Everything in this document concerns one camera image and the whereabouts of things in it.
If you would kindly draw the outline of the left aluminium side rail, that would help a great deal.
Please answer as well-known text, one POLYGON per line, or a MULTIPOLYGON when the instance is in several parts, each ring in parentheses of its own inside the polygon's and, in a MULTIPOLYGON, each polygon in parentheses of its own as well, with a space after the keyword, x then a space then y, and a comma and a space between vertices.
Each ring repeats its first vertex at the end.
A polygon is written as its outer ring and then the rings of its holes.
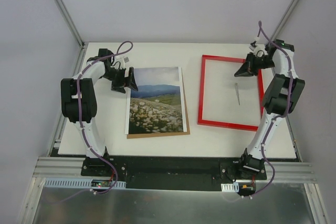
POLYGON ((49 145, 49 150, 46 153, 46 156, 49 157, 52 155, 52 152, 57 147, 57 144, 60 143, 62 135, 65 129, 67 122, 73 120, 78 120, 78 116, 75 116, 75 112, 78 112, 78 109, 75 109, 77 96, 77 84, 76 77, 78 72, 81 69, 85 54, 87 51, 88 43, 84 42, 80 47, 78 55, 75 57, 75 64, 72 67, 70 74, 61 79, 60 82, 60 112, 56 120, 56 126, 54 131, 51 134, 51 140, 49 145))

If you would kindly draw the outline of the clear tester screwdriver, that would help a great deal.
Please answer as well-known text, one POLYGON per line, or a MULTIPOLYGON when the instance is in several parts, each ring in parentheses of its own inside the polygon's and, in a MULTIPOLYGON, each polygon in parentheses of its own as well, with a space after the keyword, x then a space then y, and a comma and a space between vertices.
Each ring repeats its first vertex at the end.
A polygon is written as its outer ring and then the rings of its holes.
POLYGON ((238 105, 240 106, 239 86, 238 86, 237 82, 235 83, 235 92, 236 92, 236 97, 237 97, 238 105))

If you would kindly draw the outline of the aluminium post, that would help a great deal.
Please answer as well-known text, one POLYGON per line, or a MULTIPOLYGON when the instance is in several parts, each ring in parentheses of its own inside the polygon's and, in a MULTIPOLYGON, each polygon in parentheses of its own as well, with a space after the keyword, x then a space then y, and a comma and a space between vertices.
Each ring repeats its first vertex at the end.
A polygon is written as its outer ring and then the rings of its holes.
POLYGON ((286 8, 284 14, 282 15, 282 17, 280 19, 278 25, 276 26, 274 32, 272 33, 272 35, 270 37, 271 40, 275 40, 281 35, 281 32, 283 31, 283 29, 286 26, 286 24, 288 23, 289 19, 291 18, 291 16, 295 12, 295 9, 299 5, 300 1, 301 0, 291 0, 290 1, 288 7, 286 8))
POLYGON ((69 28, 71 34, 73 35, 75 41, 77 42, 78 46, 80 48, 83 48, 85 45, 85 42, 81 38, 79 31, 73 21, 73 19, 70 16, 70 13, 68 12, 63 0, 54 0, 55 4, 60 11, 61 16, 63 17, 67 27, 69 28))

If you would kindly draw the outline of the right aluminium side rail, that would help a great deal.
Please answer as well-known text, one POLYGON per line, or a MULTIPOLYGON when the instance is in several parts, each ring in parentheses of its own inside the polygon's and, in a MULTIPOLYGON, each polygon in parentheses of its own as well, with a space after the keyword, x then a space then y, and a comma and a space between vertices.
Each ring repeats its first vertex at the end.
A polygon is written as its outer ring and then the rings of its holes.
POLYGON ((266 129, 260 144, 264 155, 279 124, 294 110, 305 87, 305 81, 295 71, 292 49, 273 48, 268 54, 275 63, 275 74, 264 96, 266 129))

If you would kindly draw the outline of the left aluminium post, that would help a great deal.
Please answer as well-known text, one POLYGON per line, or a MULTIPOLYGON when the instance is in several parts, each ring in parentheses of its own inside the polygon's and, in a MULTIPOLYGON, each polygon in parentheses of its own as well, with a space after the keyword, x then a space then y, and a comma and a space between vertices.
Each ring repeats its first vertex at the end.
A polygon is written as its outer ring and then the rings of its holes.
POLYGON ((77 42, 78 46, 80 48, 83 48, 85 45, 85 42, 81 38, 79 31, 73 21, 73 19, 70 16, 70 13, 68 12, 63 0, 54 0, 55 4, 60 11, 61 16, 63 17, 67 27, 69 28, 71 34, 73 35, 75 41, 77 42))

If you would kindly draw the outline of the right aluminium post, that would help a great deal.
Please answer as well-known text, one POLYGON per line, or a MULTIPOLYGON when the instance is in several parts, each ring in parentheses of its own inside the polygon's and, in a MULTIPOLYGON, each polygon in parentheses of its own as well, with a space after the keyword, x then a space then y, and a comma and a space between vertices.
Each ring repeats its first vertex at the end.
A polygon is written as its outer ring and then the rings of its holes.
POLYGON ((274 32, 272 33, 272 35, 270 37, 271 40, 275 40, 281 35, 281 32, 283 31, 283 29, 286 26, 286 24, 288 23, 289 19, 291 18, 291 16, 295 12, 295 9, 299 5, 300 1, 301 0, 291 0, 290 1, 288 7, 286 8, 284 14, 282 15, 282 17, 280 19, 278 25, 276 26, 274 32))

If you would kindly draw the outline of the shiny metal floor sheet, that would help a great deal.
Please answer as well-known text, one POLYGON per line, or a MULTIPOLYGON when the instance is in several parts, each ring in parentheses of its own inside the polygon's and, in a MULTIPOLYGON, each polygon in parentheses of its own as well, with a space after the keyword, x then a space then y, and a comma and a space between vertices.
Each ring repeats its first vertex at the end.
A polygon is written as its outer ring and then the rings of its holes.
POLYGON ((247 199, 221 192, 44 188, 34 223, 314 223, 303 186, 273 184, 247 199))

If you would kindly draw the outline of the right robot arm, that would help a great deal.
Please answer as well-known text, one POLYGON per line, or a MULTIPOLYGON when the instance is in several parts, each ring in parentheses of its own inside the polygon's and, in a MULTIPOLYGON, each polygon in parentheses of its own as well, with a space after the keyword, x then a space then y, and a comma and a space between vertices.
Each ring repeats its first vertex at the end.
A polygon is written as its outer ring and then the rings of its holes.
POLYGON ((243 65, 235 77, 257 76, 262 69, 273 68, 274 76, 261 105, 263 115, 256 134, 234 168, 235 179, 252 179, 261 174, 267 162, 266 152, 281 121, 295 109, 305 87, 295 71, 294 46, 283 40, 271 41, 261 48, 254 40, 243 65))

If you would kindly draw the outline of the aluminium front rail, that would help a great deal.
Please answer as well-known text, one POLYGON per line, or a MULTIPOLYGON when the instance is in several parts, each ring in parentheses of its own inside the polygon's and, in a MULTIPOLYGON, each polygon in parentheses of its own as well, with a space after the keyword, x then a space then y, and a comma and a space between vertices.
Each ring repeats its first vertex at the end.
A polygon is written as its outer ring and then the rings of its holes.
MULTIPOLYGON (((76 178, 80 177, 83 157, 39 157, 33 177, 76 178)), ((310 163, 272 162, 275 183, 316 184, 317 178, 310 163)))

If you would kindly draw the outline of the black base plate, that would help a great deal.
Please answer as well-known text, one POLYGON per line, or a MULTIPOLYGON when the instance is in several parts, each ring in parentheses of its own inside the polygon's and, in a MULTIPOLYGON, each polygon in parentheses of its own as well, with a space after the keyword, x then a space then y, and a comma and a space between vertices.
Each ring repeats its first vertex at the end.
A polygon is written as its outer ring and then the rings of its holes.
POLYGON ((266 170, 252 174, 239 167, 237 158, 104 156, 85 158, 81 175, 113 177, 127 189, 220 191, 234 180, 266 180, 266 170))

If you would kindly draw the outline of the aluminium side rail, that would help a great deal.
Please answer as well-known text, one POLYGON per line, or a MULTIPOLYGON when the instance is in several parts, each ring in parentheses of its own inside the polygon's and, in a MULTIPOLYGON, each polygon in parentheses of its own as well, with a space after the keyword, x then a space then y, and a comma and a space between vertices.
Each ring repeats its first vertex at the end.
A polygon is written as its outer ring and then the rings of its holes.
POLYGON ((60 112, 56 120, 56 126, 54 131, 51 134, 51 140, 49 145, 49 150, 46 153, 46 156, 49 157, 52 155, 52 152, 57 147, 57 144, 60 143, 62 135, 65 129, 67 122, 73 120, 78 120, 78 116, 75 116, 75 112, 78 112, 78 109, 75 109, 77 96, 77 84, 76 77, 78 72, 81 69, 85 54, 87 51, 88 43, 84 42, 80 47, 78 55, 75 57, 75 64, 72 67, 70 74, 61 79, 60 82, 60 112))
POLYGON ((295 71, 292 49, 273 48, 268 54, 275 63, 275 74, 264 96, 266 129, 260 144, 264 155, 279 124, 294 110, 305 87, 305 81, 295 71))

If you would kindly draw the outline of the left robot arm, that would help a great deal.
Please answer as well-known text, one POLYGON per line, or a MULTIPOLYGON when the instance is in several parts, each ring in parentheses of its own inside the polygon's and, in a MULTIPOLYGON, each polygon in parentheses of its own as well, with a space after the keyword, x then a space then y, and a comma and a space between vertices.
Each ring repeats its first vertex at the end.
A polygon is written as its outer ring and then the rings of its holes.
POLYGON ((125 51, 113 53, 101 48, 77 75, 61 80, 62 114, 76 127, 86 148, 82 176, 107 177, 117 173, 95 122, 98 104, 94 85, 98 80, 106 79, 110 81, 112 91, 125 93, 127 88, 138 91, 134 68, 125 66, 128 62, 125 55, 125 51))

